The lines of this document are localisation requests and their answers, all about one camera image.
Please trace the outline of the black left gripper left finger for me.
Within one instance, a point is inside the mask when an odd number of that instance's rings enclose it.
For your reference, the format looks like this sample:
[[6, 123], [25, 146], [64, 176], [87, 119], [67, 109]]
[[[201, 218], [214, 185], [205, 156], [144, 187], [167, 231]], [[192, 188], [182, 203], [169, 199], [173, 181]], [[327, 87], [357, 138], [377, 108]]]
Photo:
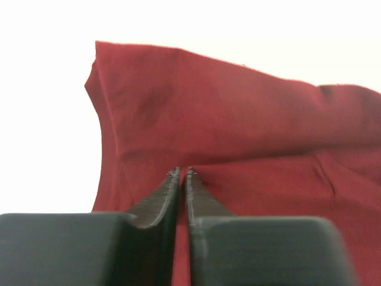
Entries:
[[170, 285], [180, 170], [126, 212], [1, 215], [2, 285]]

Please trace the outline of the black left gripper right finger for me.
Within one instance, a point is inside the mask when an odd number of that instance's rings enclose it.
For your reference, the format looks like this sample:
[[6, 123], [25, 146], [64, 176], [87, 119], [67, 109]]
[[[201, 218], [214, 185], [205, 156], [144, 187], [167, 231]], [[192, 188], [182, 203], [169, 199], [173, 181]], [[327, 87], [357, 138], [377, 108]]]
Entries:
[[235, 216], [186, 176], [192, 285], [358, 285], [332, 222], [311, 216]]

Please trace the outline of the dark red t shirt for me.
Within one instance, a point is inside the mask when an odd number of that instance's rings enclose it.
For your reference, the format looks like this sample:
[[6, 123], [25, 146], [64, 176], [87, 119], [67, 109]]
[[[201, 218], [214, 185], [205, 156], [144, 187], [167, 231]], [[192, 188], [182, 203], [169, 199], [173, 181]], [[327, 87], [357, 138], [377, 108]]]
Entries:
[[125, 211], [193, 167], [241, 216], [321, 216], [362, 285], [380, 284], [380, 94], [314, 86], [182, 49], [95, 44], [96, 212]]

